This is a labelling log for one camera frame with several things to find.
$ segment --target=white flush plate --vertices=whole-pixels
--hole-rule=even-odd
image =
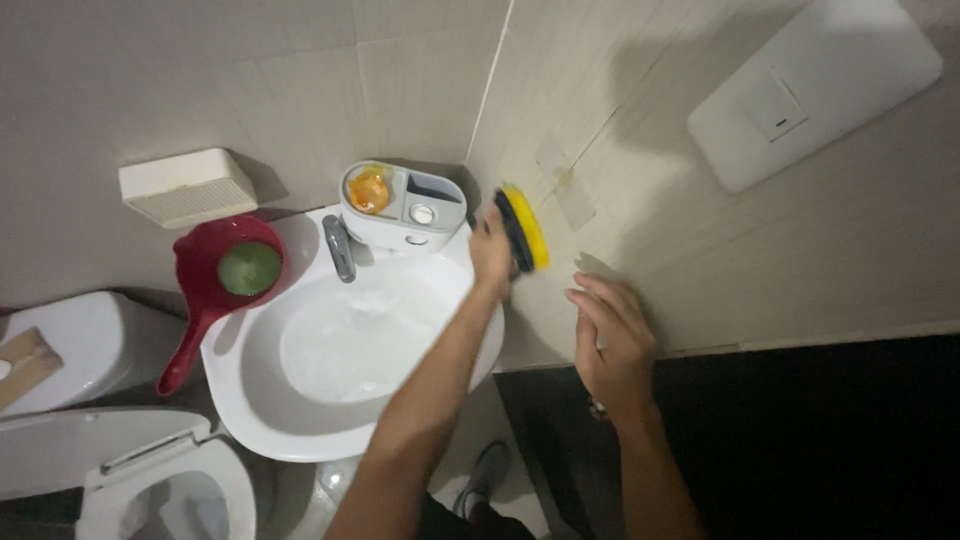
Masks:
[[[736,193],[932,85],[943,59],[896,0],[814,0],[687,118]]]

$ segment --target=green soap bar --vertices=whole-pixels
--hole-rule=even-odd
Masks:
[[[280,278],[282,263],[274,248],[261,242],[241,242],[217,264],[217,277],[227,292],[242,296],[261,293]]]

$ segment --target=tile grout line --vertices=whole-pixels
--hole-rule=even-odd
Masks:
[[[473,134],[470,136],[470,145],[467,147],[467,156],[464,157],[464,165],[470,159],[470,151],[473,150],[473,140],[477,137],[477,130],[480,129],[480,118],[483,116],[483,108],[487,105],[487,94],[490,93],[490,85],[493,82],[493,71],[496,69],[496,63],[500,60],[500,50],[503,48],[503,40],[507,37],[507,25],[510,24],[510,15],[514,12],[515,0],[510,0],[507,6],[507,16],[503,19],[503,28],[500,30],[500,40],[496,43],[496,52],[493,53],[493,62],[490,65],[490,73],[487,74],[487,85],[483,89],[483,98],[480,99],[480,110],[477,111],[477,121],[473,124]]]

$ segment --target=yellow scrub brush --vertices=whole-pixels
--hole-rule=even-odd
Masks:
[[[543,241],[543,232],[523,193],[512,185],[504,185],[493,194],[493,202],[503,215],[503,228],[520,272],[546,268],[550,264],[550,255]]]

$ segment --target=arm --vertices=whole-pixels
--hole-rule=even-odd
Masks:
[[[586,290],[566,291],[580,309],[577,373],[607,410],[620,439],[627,537],[705,538],[654,402],[656,340],[636,296],[623,283],[595,274],[578,272],[574,280]],[[598,335],[607,342],[601,350]]]
[[[380,415],[326,540],[414,538],[423,492],[467,397],[493,312],[509,289],[510,245],[496,207],[470,238],[474,285]]]

